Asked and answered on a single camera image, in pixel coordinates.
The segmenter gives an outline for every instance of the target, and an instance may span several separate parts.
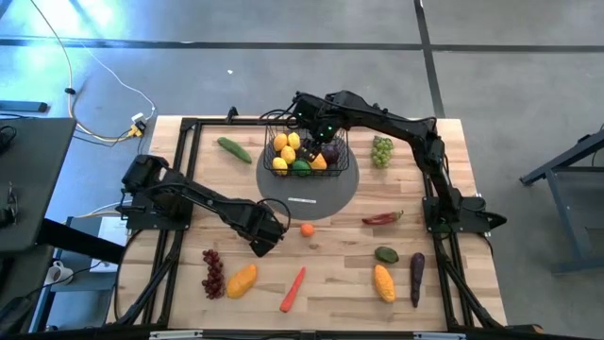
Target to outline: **orange carrot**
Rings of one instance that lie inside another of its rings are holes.
[[[300,273],[295,278],[294,284],[292,285],[290,292],[285,296],[285,298],[283,299],[283,302],[281,302],[281,307],[279,307],[279,310],[281,312],[288,313],[290,311],[290,309],[292,309],[292,306],[294,305],[295,294],[298,292],[298,288],[300,288],[300,285],[302,284],[302,280],[304,279],[305,274],[306,274],[306,267],[302,267],[302,269],[300,270]]]

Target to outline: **concrete floor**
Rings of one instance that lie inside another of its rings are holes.
[[[38,0],[59,35],[146,41],[419,43],[412,0]],[[75,10],[78,6],[85,11]],[[424,0],[432,43],[604,44],[598,0]],[[12,1],[0,36],[51,33],[26,0]],[[296,90],[347,89],[408,117],[434,114],[421,51],[92,49],[124,82],[148,94],[159,114],[256,114]],[[75,112],[99,133],[118,135],[148,104],[117,84],[81,48],[70,48]],[[510,324],[602,337],[604,273],[553,277],[570,245],[544,182],[518,177],[604,123],[604,54],[435,53],[445,115],[461,118],[478,189],[509,218],[494,231],[495,266]],[[51,105],[66,116],[67,69],[56,46],[0,47],[0,94]],[[87,213],[118,200],[136,141],[107,149],[73,140],[48,217]],[[58,297],[50,322],[82,327],[98,297]]]

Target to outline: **small orange ball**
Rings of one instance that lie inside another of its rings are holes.
[[[304,237],[311,237],[314,234],[314,227],[310,223],[303,223],[300,226],[300,233]]]

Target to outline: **wooden tabletop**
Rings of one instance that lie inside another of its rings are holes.
[[[158,118],[150,153],[173,161],[181,118]],[[461,121],[440,119],[438,130],[446,144],[454,185],[465,196],[473,195],[476,185]],[[304,221],[293,220],[285,240],[263,258],[257,258],[246,241],[215,214],[196,207],[180,255],[170,328],[445,330],[434,248],[421,211],[424,196],[421,173],[409,145],[396,139],[390,167],[372,168],[369,154],[374,135],[368,128],[353,128],[348,134],[360,171],[353,199],[331,217],[313,221],[316,232],[311,238],[300,235],[299,226]],[[253,163],[239,161],[222,149],[216,143],[221,136],[240,143],[252,156]],[[183,173],[190,145],[191,138],[185,147]],[[263,145],[263,127],[203,127],[194,179],[224,196],[259,200],[262,197],[256,184],[256,166]],[[368,227],[361,222],[367,215],[401,209],[405,214],[392,225]],[[285,221],[283,215],[278,214],[277,218]],[[495,267],[486,242],[476,235],[459,236],[468,285],[491,315],[505,324]],[[149,280],[157,238],[156,231],[142,232],[126,254],[118,291],[121,314]],[[392,304],[383,302],[373,285],[372,269],[377,263],[373,252],[379,246],[391,247],[400,256],[398,263],[388,265],[397,295]],[[227,278],[247,264],[258,267],[256,284],[242,298],[206,299],[201,280],[207,276],[207,267],[201,252],[208,248],[220,253]],[[426,255],[427,262],[419,307],[415,309],[410,300],[409,264],[411,255],[418,251]],[[284,314],[279,311],[279,304],[302,266],[307,267],[306,278],[292,310]],[[162,291],[163,284],[154,317],[160,310]],[[452,295],[456,316],[462,322],[459,295],[454,288]]]

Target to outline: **wire basket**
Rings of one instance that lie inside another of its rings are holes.
[[[324,144],[322,147],[326,145],[333,145],[337,150],[339,157],[338,160],[332,164],[327,165],[326,170],[298,170],[293,169],[292,165],[288,165],[287,172],[283,169],[275,169],[273,167],[273,159],[275,157],[280,157],[280,152],[275,150],[273,145],[273,140],[279,133],[285,133],[289,135],[290,133],[295,132],[300,136],[300,143],[304,145],[306,141],[311,141],[312,137],[306,129],[298,128],[298,129],[290,129],[286,126],[266,126],[266,132],[264,134],[264,168],[269,170],[273,175],[280,177],[288,177],[288,176],[299,176],[299,177],[337,177],[348,168],[349,163],[349,148],[348,148],[348,132],[341,128],[336,136],[334,136],[333,140],[329,144]],[[299,152],[296,150],[296,160],[303,160],[300,158]]]

